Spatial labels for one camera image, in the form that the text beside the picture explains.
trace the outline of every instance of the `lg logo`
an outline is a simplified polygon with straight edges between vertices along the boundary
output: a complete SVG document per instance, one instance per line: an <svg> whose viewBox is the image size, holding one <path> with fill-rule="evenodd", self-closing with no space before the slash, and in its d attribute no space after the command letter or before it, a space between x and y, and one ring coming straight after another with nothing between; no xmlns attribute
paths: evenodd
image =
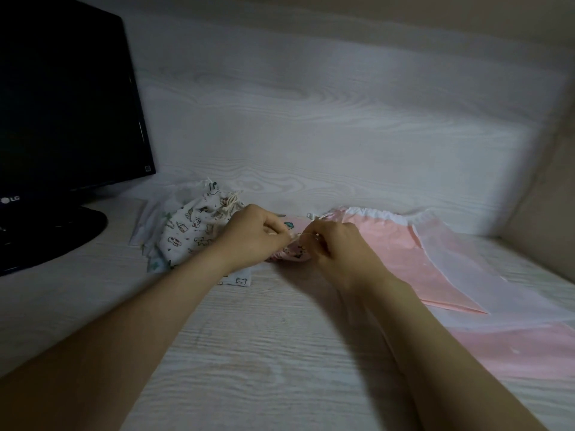
<svg viewBox="0 0 575 431"><path fill-rule="evenodd" d="M10 201L18 201L19 199L19 196L11 196L10 198L4 197L0 201L2 201L2 204L8 204Z"/></svg>

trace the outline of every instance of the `person's left arm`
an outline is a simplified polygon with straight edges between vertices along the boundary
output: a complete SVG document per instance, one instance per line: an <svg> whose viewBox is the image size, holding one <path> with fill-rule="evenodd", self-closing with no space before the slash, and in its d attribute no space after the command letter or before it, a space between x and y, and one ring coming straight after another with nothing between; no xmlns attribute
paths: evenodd
<svg viewBox="0 0 575 431"><path fill-rule="evenodd" d="M268 234L265 227L277 234ZM212 246L3 377L2 423L20 430L119 429L212 286L289 241L288 229L276 215L247 206Z"/></svg>

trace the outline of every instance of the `forearm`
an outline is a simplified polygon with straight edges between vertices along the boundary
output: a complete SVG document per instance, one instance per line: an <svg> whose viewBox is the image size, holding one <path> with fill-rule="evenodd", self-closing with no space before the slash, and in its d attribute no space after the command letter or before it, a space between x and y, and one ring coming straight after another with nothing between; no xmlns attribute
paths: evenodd
<svg viewBox="0 0 575 431"><path fill-rule="evenodd" d="M435 319L405 282L385 275L366 289L427 430L545 428Z"/></svg>
<svg viewBox="0 0 575 431"><path fill-rule="evenodd" d="M191 312L222 275L209 249L0 380L18 429L118 429Z"/></svg>

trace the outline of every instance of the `hand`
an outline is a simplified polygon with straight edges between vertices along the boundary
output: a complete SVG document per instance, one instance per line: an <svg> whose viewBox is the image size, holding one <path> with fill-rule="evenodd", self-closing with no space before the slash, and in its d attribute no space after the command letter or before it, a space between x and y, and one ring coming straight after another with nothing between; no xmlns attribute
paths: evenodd
<svg viewBox="0 0 575 431"><path fill-rule="evenodd" d="M249 204L234 213L210 248L218 251L230 273L266 260L290 242L288 227L279 217Z"/></svg>
<svg viewBox="0 0 575 431"><path fill-rule="evenodd" d="M354 224L315 220L299 242L321 275L342 292L362 294L392 275Z"/></svg>

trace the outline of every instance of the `monitor screen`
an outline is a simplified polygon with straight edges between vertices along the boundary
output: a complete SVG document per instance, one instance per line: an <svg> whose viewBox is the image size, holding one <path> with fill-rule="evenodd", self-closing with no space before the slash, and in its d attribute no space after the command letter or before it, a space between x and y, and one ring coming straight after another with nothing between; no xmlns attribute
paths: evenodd
<svg viewBox="0 0 575 431"><path fill-rule="evenodd" d="M155 173L121 18L18 4L0 18L0 209Z"/></svg>

